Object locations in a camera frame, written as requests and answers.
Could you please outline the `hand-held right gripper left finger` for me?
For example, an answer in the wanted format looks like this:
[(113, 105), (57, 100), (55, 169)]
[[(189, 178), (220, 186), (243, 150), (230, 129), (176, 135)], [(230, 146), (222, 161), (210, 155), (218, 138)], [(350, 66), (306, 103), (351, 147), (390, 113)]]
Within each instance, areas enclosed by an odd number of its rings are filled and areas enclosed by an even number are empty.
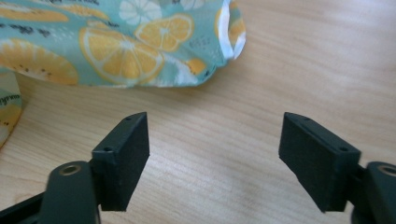
[(124, 118), (92, 151), (91, 166), (103, 211), (125, 211), (149, 158), (146, 112)]

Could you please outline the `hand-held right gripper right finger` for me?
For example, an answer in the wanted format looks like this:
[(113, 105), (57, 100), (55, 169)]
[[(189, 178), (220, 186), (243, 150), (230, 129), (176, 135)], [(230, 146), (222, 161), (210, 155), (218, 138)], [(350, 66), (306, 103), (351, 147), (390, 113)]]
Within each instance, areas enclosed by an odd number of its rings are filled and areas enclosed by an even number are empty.
[(278, 155), (321, 212), (345, 209), (347, 181), (361, 158), (358, 149), (314, 120), (287, 112)]

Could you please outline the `lemon print fabric bag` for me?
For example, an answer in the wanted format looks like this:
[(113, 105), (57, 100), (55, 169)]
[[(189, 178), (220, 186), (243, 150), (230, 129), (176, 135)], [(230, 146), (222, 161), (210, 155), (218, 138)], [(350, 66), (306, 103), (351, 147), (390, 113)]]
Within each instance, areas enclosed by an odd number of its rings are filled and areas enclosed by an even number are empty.
[(19, 75), (63, 85), (197, 86), (246, 41), (235, 0), (0, 0), (0, 147), (21, 115)]

